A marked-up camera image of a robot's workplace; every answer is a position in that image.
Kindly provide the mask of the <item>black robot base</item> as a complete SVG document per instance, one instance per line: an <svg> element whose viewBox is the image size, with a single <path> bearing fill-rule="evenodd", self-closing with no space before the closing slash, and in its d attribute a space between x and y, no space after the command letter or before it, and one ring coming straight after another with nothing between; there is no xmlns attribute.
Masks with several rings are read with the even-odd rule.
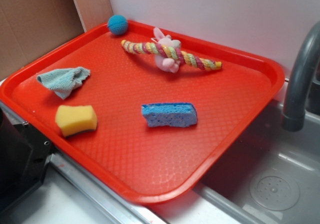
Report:
<svg viewBox="0 0 320 224"><path fill-rule="evenodd" d="M12 124L0 111L1 214L43 184L52 149L51 140L32 124Z"/></svg>

